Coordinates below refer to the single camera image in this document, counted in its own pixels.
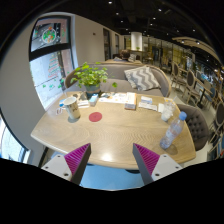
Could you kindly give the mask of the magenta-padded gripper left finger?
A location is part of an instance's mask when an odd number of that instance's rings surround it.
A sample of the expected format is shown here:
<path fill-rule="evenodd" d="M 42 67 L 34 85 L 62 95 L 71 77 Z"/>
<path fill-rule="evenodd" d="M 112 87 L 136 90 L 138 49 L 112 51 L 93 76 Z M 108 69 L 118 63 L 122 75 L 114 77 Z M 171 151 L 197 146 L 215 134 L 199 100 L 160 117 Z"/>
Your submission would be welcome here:
<path fill-rule="evenodd" d="M 79 185 L 91 155 L 91 144 L 87 143 L 62 156 L 57 154 L 42 169 Z"/>

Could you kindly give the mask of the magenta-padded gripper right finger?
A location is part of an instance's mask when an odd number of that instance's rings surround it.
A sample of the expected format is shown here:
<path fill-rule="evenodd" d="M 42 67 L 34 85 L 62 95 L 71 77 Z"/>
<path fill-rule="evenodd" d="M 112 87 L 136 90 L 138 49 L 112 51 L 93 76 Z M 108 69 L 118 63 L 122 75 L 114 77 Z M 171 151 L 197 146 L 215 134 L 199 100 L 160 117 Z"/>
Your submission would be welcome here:
<path fill-rule="evenodd" d="M 133 144 L 133 155 L 145 185 L 182 169 L 168 154 L 158 155 L 136 143 Z"/>

